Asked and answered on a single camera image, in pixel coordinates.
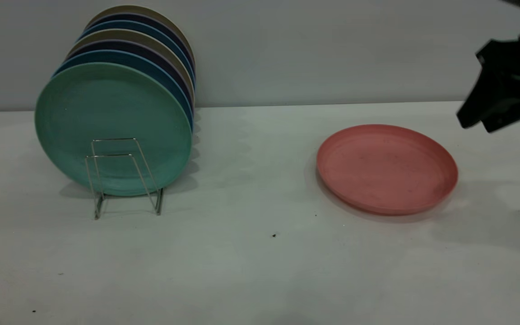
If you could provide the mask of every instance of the pink plate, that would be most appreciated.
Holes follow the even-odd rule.
[[[431,138],[392,125],[358,125],[320,146],[318,172],[343,201],[373,214],[428,210],[456,186],[459,171]]]

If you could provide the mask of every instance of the white table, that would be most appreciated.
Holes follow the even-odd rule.
[[[199,109],[162,215],[123,198],[98,221],[33,113],[0,113],[0,325],[520,325],[520,123],[463,130],[459,106]],[[413,218],[332,197],[318,146],[365,123],[440,142],[452,197]]]

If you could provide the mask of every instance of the plate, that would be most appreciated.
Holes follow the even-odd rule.
[[[162,24],[161,22],[154,20],[153,18],[142,16],[140,14],[133,14],[133,13],[119,13],[119,14],[112,14],[109,16],[105,16],[97,21],[94,21],[93,24],[89,26],[89,28],[99,25],[101,23],[105,23],[107,21],[113,21],[113,20],[130,20],[130,21],[137,21],[138,23],[149,25],[159,31],[161,33],[167,35],[176,45],[180,47],[180,49],[186,53],[186,57],[190,60],[190,63],[192,66],[195,66],[194,64],[194,55],[192,54],[191,50],[188,50],[188,46],[186,43],[182,42],[182,40],[176,35],[173,31],[170,30],[166,25]]]
[[[80,39],[74,45],[74,47],[72,47],[72,50],[70,50],[67,56],[71,56],[73,52],[77,51],[85,45],[88,45],[93,42],[106,40],[120,40],[138,43],[140,45],[152,49],[153,51],[156,51],[159,55],[166,58],[166,60],[174,66],[177,72],[182,75],[182,79],[186,82],[187,87],[190,90],[190,97],[192,97],[192,102],[194,102],[194,85],[192,84],[192,79],[190,79],[190,75],[188,74],[188,70],[186,70],[186,67],[167,46],[162,44],[157,39],[150,37],[144,33],[131,31],[128,29],[105,29],[103,31],[89,34],[86,37]]]
[[[172,39],[170,39],[170,37],[168,37],[161,31],[159,31],[149,25],[138,23],[137,21],[114,20],[114,21],[107,21],[107,22],[101,23],[99,25],[95,25],[90,29],[86,29],[84,31],[84,33],[81,34],[79,39],[82,39],[83,37],[86,37],[87,35],[89,35],[91,33],[95,33],[97,31],[103,31],[104,29],[130,29],[132,31],[144,33],[146,35],[149,35],[149,36],[157,39],[162,44],[167,46],[180,59],[182,64],[184,64],[184,66],[188,70],[188,73],[190,74],[190,78],[192,78],[192,84],[194,84],[194,87],[196,86],[196,72],[194,71],[194,67],[190,63],[190,60],[188,60],[188,57],[186,57],[186,54],[184,53],[184,51],[182,51],[180,49],[180,47],[174,41],[172,41]]]
[[[165,25],[168,27],[177,37],[180,38],[182,43],[186,46],[186,49],[188,50],[190,56],[192,59],[194,58],[194,53],[192,52],[192,48],[190,48],[190,43],[188,42],[188,39],[184,36],[184,33],[180,31],[180,29],[172,23],[171,20],[167,19],[163,15],[159,14],[158,12],[155,12],[151,9],[142,7],[142,6],[134,6],[134,5],[124,5],[124,6],[115,6],[109,9],[104,10],[103,12],[98,13],[94,18],[92,18],[89,21],[89,24],[85,27],[85,29],[88,29],[91,27],[91,25],[97,25],[97,21],[113,14],[118,13],[136,13],[140,14],[146,17],[150,17],[158,22],[160,22],[162,25]]]
[[[333,193],[373,214],[428,210],[445,200],[458,180],[445,148],[392,125],[359,125],[335,133],[320,146],[316,164]]]
[[[60,72],[68,68],[71,68],[72,66],[91,62],[106,62],[125,65],[147,74],[159,82],[159,84],[164,86],[172,95],[174,95],[174,97],[176,97],[184,113],[186,114],[186,117],[188,118],[190,129],[193,128],[193,116],[192,109],[190,107],[190,101],[188,100],[188,97],[186,97],[186,94],[184,94],[182,91],[181,87],[168,74],[168,72],[157,66],[155,63],[136,54],[117,50],[97,50],[83,53],[64,62],[55,72],[54,76],[56,74],[60,74]]]
[[[54,76],[37,100],[35,128],[50,160],[86,187],[84,157],[93,139],[137,138],[157,188],[171,184],[190,158],[190,124],[176,98],[147,74],[119,64],[80,64]],[[153,190],[133,142],[100,142],[95,149],[133,154]],[[106,194],[145,194],[130,158],[98,158],[97,164]],[[90,169],[93,174],[93,163]],[[99,189],[96,177],[93,183]]]
[[[176,81],[176,83],[180,86],[182,92],[185,94],[186,99],[190,102],[190,107],[194,107],[194,103],[192,102],[192,96],[190,96],[190,89],[188,88],[188,84],[182,78],[182,76],[177,72],[177,70],[172,66],[170,62],[168,62],[165,58],[159,55],[157,52],[145,47],[143,45],[139,45],[138,43],[128,42],[128,41],[99,41],[89,43],[85,46],[80,47],[77,51],[70,54],[68,59],[78,56],[79,54],[97,51],[97,50],[118,50],[124,51],[132,54],[136,54],[137,56],[143,57],[157,66],[162,68],[162,70],[168,72],[168,74]]]

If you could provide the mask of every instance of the green plate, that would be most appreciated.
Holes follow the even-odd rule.
[[[136,138],[157,188],[166,187],[190,158],[190,124],[176,99],[153,78],[123,65],[95,62],[56,75],[35,110],[37,138],[51,161],[68,177],[89,187],[85,156],[93,139]],[[131,153],[150,191],[155,190],[133,141],[96,142],[95,154]],[[93,187],[100,189],[93,159]],[[97,159],[106,194],[145,194],[130,157]]]

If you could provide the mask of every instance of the gray wall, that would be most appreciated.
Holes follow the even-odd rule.
[[[201,107],[463,99],[474,52],[520,33],[498,0],[0,0],[0,110],[33,109],[89,19],[130,2],[182,28]]]

